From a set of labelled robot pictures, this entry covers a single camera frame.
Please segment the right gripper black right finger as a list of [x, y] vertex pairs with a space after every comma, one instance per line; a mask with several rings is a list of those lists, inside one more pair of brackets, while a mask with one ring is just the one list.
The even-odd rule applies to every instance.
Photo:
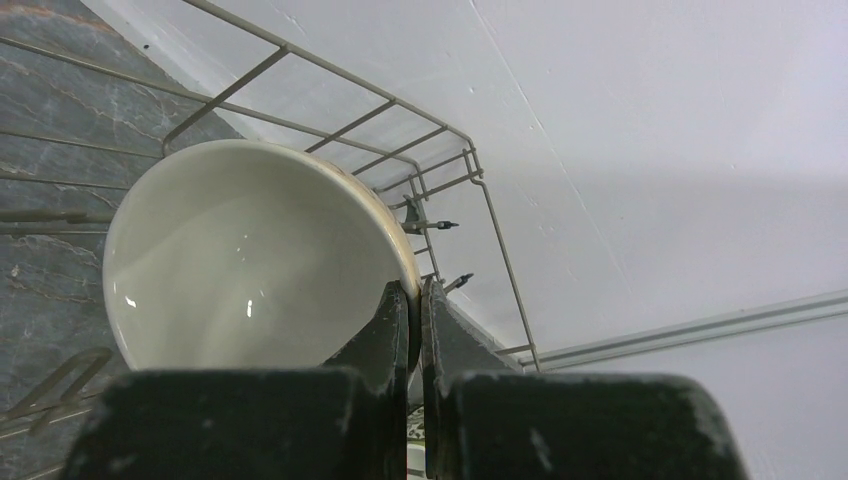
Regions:
[[727, 420], [692, 379], [530, 374], [421, 289], [426, 472], [434, 479], [744, 479]]

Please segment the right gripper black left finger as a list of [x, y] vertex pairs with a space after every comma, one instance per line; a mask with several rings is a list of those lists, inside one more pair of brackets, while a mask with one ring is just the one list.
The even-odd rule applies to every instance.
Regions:
[[388, 283], [322, 365], [136, 372], [97, 400], [64, 479], [403, 479], [409, 306]]

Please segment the white bowl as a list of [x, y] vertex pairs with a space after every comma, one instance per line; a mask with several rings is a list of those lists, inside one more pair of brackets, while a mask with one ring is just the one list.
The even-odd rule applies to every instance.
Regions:
[[413, 249], [371, 189], [305, 152], [235, 139], [146, 171], [102, 263], [110, 327], [135, 371], [320, 364], [392, 281], [418, 303]]

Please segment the grey wire dish rack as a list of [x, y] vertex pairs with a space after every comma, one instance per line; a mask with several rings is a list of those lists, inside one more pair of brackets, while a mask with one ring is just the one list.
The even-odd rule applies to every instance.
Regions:
[[404, 140], [304, 129], [237, 140], [77, 1], [1, 5], [1, 475], [56, 479], [56, 447], [132, 369], [313, 366], [390, 280], [414, 304], [453, 250], [425, 210], [483, 184], [468, 136], [389, 93]]

